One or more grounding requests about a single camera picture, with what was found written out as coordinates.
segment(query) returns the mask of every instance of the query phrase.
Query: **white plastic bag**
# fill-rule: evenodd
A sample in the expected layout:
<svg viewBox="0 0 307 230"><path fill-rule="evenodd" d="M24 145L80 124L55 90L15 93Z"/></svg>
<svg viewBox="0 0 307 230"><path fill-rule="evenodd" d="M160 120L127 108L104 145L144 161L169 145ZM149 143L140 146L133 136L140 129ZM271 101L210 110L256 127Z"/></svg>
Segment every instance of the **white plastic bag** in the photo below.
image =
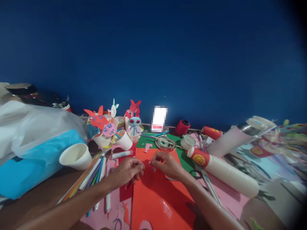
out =
<svg viewBox="0 0 307 230"><path fill-rule="evenodd" d="M0 158L23 153L71 129L86 140L85 122L65 110L9 101L0 107Z"/></svg>

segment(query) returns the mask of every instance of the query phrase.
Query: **hand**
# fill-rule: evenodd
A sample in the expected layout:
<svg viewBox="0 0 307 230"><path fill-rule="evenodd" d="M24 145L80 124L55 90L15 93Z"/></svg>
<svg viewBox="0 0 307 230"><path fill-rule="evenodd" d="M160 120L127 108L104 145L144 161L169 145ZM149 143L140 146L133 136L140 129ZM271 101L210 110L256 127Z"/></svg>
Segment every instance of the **hand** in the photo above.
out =
<svg viewBox="0 0 307 230"><path fill-rule="evenodd" d="M166 176L181 181L186 177L187 171L181 167L172 155L165 152L156 152L151 163L160 169Z"/></svg>
<svg viewBox="0 0 307 230"><path fill-rule="evenodd" d="M130 180L135 184L135 180L140 180L140 174L144 174L144 169L145 165L139 159L127 157L107 178L116 189Z"/></svg>

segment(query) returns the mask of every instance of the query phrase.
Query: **paper craft rabbit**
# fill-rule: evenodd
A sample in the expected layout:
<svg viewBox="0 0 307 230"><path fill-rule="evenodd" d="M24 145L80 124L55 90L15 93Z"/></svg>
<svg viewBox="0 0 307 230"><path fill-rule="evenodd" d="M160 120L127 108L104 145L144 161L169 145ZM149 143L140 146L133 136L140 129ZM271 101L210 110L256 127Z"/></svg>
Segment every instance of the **paper craft rabbit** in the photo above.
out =
<svg viewBox="0 0 307 230"><path fill-rule="evenodd" d="M131 100L131 105L130 105L130 112L135 113L138 110L138 113L140 113L140 103L141 101L138 101L135 103L133 100Z"/></svg>
<svg viewBox="0 0 307 230"><path fill-rule="evenodd" d="M136 127L140 126L140 124L141 124L142 121L141 121L141 119L140 119L138 110L136 110L135 117L132 117L132 116L129 114L128 111L126 111L126 116L129 118L129 121L128 121L128 124L129 124L128 129L129 129L129 130L132 129L132 128L135 129Z"/></svg>
<svg viewBox="0 0 307 230"><path fill-rule="evenodd" d="M100 130L102 130L104 136L111 137L116 133L116 125L112 122L109 123L105 116L103 116L103 105L100 106L98 115L90 110L85 109L84 111L92 117L92 126L98 127Z"/></svg>
<svg viewBox="0 0 307 230"><path fill-rule="evenodd" d="M111 106L111 117L116 116L116 109L118 108L119 104L115 105L115 99L113 98L113 105Z"/></svg>

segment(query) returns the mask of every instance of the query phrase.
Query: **orange paper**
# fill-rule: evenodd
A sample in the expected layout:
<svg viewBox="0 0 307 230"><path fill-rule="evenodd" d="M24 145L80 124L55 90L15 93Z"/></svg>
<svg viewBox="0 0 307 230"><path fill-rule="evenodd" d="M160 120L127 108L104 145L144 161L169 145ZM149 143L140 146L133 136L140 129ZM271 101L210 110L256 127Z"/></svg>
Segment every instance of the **orange paper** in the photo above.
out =
<svg viewBox="0 0 307 230"><path fill-rule="evenodd" d="M166 179L152 167L151 159L157 149L136 149L136 158L145 164L144 176L134 185L132 230L139 230L148 221L153 230L193 229L195 204L181 182ZM176 151L171 154L180 164Z"/></svg>

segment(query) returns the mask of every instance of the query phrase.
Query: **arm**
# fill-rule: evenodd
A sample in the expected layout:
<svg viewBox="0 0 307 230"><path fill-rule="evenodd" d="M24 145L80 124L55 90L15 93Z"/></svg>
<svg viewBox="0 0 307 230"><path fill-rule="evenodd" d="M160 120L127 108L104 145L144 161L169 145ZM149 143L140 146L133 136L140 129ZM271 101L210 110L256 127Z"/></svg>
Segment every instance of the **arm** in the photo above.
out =
<svg viewBox="0 0 307 230"><path fill-rule="evenodd" d="M144 168L144 164L139 159L128 157L101 182L49 209L36 219L19 227L18 230L69 229L107 194L130 180L135 184L135 179L140 179L139 174L143 174Z"/></svg>
<svg viewBox="0 0 307 230"><path fill-rule="evenodd" d="M183 183L212 229L244 229L191 174L178 164L173 156L156 152L152 158L152 164L168 177Z"/></svg>

